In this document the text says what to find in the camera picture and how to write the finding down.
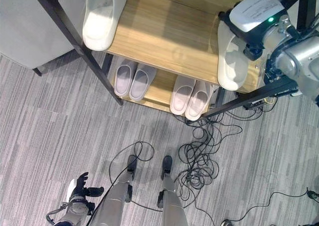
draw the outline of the sofa leg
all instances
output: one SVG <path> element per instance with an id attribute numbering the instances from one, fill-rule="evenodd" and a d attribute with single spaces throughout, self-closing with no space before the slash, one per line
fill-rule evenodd
<path id="1" fill-rule="evenodd" d="M 33 70 L 39 77 L 42 76 L 42 73 L 39 71 L 38 68 L 33 68 L 32 70 Z"/>

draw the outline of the wooden shelf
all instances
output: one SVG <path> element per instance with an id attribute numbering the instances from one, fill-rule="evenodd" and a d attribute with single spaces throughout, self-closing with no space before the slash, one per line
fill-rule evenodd
<path id="1" fill-rule="evenodd" d="M 218 84 L 218 23 L 217 13 L 170 0 L 127 0 L 107 52 L 159 70 Z M 258 75 L 259 68 L 251 64 L 240 91 L 256 89 Z"/>
<path id="2" fill-rule="evenodd" d="M 114 80 L 115 80 L 116 67 L 120 66 L 123 60 L 124 60 L 123 57 L 113 58 L 110 71 L 109 71 L 110 82 L 112 83 L 113 86 L 114 86 Z M 158 69 L 156 76 L 153 82 L 151 83 L 142 101 L 135 102 L 128 97 L 123 99 L 129 102 L 134 102 L 140 105 L 170 112 L 169 110 L 170 98 L 174 88 L 176 77 L 177 77 L 176 74 Z"/>

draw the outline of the striped carpet floor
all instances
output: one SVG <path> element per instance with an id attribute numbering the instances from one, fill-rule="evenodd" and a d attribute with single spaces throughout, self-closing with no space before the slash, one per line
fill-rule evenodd
<path id="1" fill-rule="evenodd" d="M 103 60 L 102 53 L 95 57 Z M 152 144 L 155 154 L 138 163 L 133 199 L 156 207 L 161 160 L 173 156 L 173 178 L 186 168 L 177 149 L 194 140 L 192 128 L 169 113 L 129 102 L 120 107 L 75 52 L 40 70 L 42 77 L 0 57 L 0 225 L 49 225 L 45 214 L 64 201 L 71 179 L 88 171 L 88 186 L 108 188 L 110 161 L 137 140 Z M 237 124 L 243 132 L 225 138 L 212 156 L 220 167 L 218 177 L 196 201 L 215 224 L 192 204 L 185 209 L 190 226 L 238 219 L 249 207 L 266 203 L 273 191 L 300 195 L 309 187 L 319 192 L 319 109 L 309 99 L 282 97 L 257 120 L 225 115 L 222 122 Z M 219 128 L 223 134 L 236 131 Z M 131 152 L 115 160 L 112 178 Z M 319 221 L 318 215 L 319 204 L 307 197 L 274 195 L 269 207 L 253 209 L 234 225 L 297 226 Z M 160 226 L 161 217 L 129 203 L 121 225 Z"/>

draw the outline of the slipper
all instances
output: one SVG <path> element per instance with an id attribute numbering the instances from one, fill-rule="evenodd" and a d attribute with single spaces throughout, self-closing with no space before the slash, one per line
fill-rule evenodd
<path id="1" fill-rule="evenodd" d="M 137 63 L 125 59 L 117 68 L 115 74 L 114 92 L 119 97 L 129 94 L 131 83 L 137 68 Z"/>
<path id="2" fill-rule="evenodd" d="M 178 75 L 170 100 L 170 111 L 175 115 L 182 115 L 193 92 L 196 80 Z"/>
<path id="3" fill-rule="evenodd" d="M 218 27 L 218 83 L 225 89 L 235 91 L 245 82 L 248 58 L 244 55 L 245 42 L 237 38 L 221 21 Z"/>
<path id="4" fill-rule="evenodd" d="M 197 80 L 185 111 L 185 117 L 189 120 L 199 119 L 206 110 L 213 91 L 214 88 L 210 83 Z"/>
<path id="5" fill-rule="evenodd" d="M 129 96 L 132 100 L 138 102 L 143 99 L 150 84 L 155 78 L 156 68 L 145 64 L 139 64 L 131 85 Z"/>
<path id="6" fill-rule="evenodd" d="M 82 36 L 85 45 L 96 51 L 108 49 L 126 0 L 86 0 Z"/>

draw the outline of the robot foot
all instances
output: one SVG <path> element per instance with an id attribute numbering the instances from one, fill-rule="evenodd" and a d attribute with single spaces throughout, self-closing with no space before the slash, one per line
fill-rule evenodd
<path id="1" fill-rule="evenodd" d="M 170 174 L 172 163 L 173 163 L 173 159 L 170 155 L 167 155 L 164 157 L 162 167 L 161 167 L 162 168 L 161 175 L 160 175 L 162 180 L 164 179 L 164 173 Z"/>
<path id="2" fill-rule="evenodd" d="M 220 226 L 233 226 L 230 220 L 224 220 Z"/>
<path id="3" fill-rule="evenodd" d="M 136 170 L 136 166 L 138 163 L 138 159 L 135 155 L 130 155 L 128 158 L 128 172 L 132 173 L 132 180 L 134 179 L 135 176 L 135 170 Z"/>

